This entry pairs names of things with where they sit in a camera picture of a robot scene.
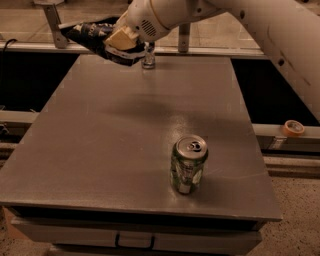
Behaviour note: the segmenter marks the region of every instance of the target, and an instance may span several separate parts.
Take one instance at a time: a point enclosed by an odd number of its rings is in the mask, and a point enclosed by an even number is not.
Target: soda can
[[[186,135],[173,146],[171,155],[171,185],[182,194],[193,192],[200,184],[208,146],[197,135]]]

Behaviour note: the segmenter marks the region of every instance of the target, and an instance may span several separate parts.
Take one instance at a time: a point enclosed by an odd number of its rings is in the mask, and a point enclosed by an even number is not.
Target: gray table
[[[189,196],[169,175],[172,146],[185,134],[209,147]],[[0,187],[0,204],[22,215],[31,207],[281,219],[231,62],[221,57],[157,56],[156,69],[143,70],[80,56],[1,170]]]

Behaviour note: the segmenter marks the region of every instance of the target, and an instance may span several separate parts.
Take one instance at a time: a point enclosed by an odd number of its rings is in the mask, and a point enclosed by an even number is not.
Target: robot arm
[[[243,24],[320,120],[320,18],[294,0],[134,0],[123,19],[148,42],[223,11]]]

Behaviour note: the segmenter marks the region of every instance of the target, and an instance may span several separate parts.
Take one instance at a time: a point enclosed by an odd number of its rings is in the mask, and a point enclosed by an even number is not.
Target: metal table
[[[116,254],[245,254],[265,222],[281,220],[230,60],[156,61],[143,70],[82,55],[52,95],[0,172],[0,204],[33,240]],[[169,174],[185,134],[209,147],[188,196]]]

